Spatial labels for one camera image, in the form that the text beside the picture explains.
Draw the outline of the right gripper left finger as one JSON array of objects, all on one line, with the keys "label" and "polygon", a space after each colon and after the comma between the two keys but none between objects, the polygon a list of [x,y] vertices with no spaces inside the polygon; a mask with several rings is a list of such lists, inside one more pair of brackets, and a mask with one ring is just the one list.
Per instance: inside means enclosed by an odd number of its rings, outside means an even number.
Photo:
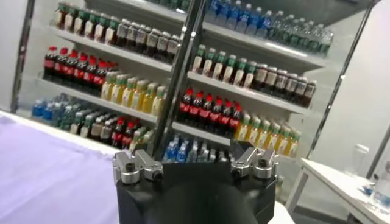
[{"label": "right gripper left finger", "polygon": [[135,156],[121,151],[112,158],[115,184],[137,184],[141,177],[158,182],[163,179],[161,162],[153,160],[145,150],[136,150]]}]

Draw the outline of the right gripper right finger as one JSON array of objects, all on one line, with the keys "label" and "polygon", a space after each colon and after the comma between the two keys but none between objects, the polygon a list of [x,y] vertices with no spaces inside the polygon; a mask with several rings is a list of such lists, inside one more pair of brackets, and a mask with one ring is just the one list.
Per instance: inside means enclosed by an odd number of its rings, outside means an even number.
[{"label": "right gripper right finger", "polygon": [[231,173],[235,180],[252,174],[259,180],[277,177],[277,159],[273,149],[261,149],[252,143],[230,140],[230,151],[235,157],[231,162]]}]

